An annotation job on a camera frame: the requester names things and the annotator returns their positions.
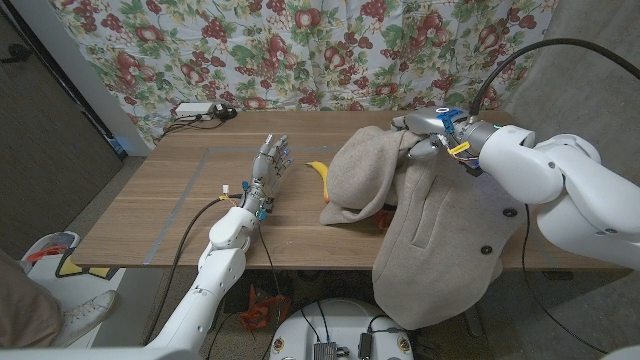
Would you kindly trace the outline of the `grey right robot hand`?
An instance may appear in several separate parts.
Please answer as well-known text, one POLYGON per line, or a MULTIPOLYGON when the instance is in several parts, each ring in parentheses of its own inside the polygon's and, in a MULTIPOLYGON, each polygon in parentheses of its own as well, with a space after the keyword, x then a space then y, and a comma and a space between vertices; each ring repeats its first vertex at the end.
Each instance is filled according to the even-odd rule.
POLYGON ((409 156, 430 159, 440 150, 456 161, 471 164, 479 160, 480 151, 500 128, 478 120, 457 107, 426 107, 391 120, 391 130, 407 130, 422 140, 410 150, 409 156))

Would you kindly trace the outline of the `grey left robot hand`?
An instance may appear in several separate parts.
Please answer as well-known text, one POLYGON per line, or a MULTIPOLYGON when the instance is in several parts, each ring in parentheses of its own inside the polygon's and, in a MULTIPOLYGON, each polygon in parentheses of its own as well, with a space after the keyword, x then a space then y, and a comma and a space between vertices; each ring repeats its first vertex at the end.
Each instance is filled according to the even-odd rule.
POLYGON ((274 135, 268 134, 253 159, 251 177, 244 191, 241 207, 257 218, 262 212, 269 212, 270 197, 276 183, 293 161, 288 136, 283 135, 275 141, 274 135))

